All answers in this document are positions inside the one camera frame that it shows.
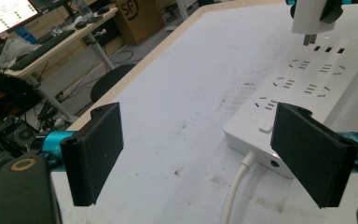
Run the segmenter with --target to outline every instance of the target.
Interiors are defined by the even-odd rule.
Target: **power outlet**
[[[358,84],[358,40],[319,38],[299,46],[228,121],[227,144],[286,177],[295,176],[270,146],[278,102],[312,111],[329,127]]]

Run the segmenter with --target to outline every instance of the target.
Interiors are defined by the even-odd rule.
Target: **wire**
[[[249,150],[246,157],[241,161],[241,167],[237,171],[235,175],[234,181],[231,184],[230,190],[228,192],[228,196],[226,199],[225,210],[223,212],[222,218],[220,220],[220,224],[228,224],[229,218],[231,216],[232,205],[234,204],[235,195],[237,193],[238,186],[242,181],[243,176],[255,162],[255,158],[257,155],[252,150]]]

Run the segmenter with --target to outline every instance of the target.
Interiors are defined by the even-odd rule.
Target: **power strip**
[[[358,40],[319,38],[300,46],[228,121],[227,144],[243,154],[254,151],[259,163],[294,178],[270,146],[277,103],[307,108],[329,127],[357,85]]]

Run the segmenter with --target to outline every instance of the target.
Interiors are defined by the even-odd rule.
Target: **desk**
[[[117,8],[113,7],[110,8],[109,12],[106,12],[105,14],[103,14],[102,18],[99,21],[96,21],[94,23],[88,24],[85,28],[80,29],[80,30],[76,30],[72,35],[70,35],[69,37],[67,37],[65,40],[63,40],[60,44],[58,44],[56,47],[54,47],[53,49],[51,49],[49,52],[47,52],[46,54],[44,54],[42,57],[40,57],[39,59],[37,59],[36,61],[34,61],[33,63],[31,63],[30,65],[28,65],[27,67],[25,67],[24,69],[20,70],[20,71],[12,71],[10,69],[5,70],[4,73],[7,76],[10,77],[18,77],[18,78],[24,78],[25,80],[27,80],[30,84],[32,84],[33,86],[35,86],[38,91],[48,99],[49,102],[51,102],[51,104],[56,107],[60,112],[62,112],[62,114],[64,115],[64,118],[73,123],[75,122],[75,120],[77,119],[77,117],[73,116],[69,111],[66,110],[66,108],[64,108],[60,102],[57,101],[57,99],[54,98],[53,95],[49,94],[47,90],[45,90],[45,88],[43,87],[43,85],[41,83],[39,83],[34,77],[29,76],[31,75],[31,73],[41,64],[44,64],[46,62],[48,62],[48,60],[52,57],[54,57],[57,53],[59,53],[61,50],[65,49],[66,47],[68,47],[69,45],[71,45],[72,43],[80,40],[81,38],[83,38],[84,36],[86,36],[90,43],[91,46],[93,48],[93,50],[96,52],[96,54],[103,60],[104,64],[106,65],[106,67],[109,70],[114,69],[114,66],[110,63],[109,58],[106,56],[106,54],[103,52],[103,49],[101,48],[101,46],[98,44],[98,42],[95,40],[94,36],[90,33],[91,31],[93,31],[95,28],[99,27],[100,25],[102,25],[104,22],[106,22],[107,20],[111,19],[113,16],[115,16],[117,12]]]
[[[243,159],[223,127],[303,40],[284,2],[248,7],[256,2],[202,7],[97,102],[120,102],[124,149],[95,206],[73,207],[66,174],[52,175],[64,223],[219,222]],[[358,5],[322,36],[358,38]],[[332,129],[358,131],[358,90]],[[296,179],[254,164],[231,223],[356,223],[357,207],[357,174],[340,207],[321,210]]]

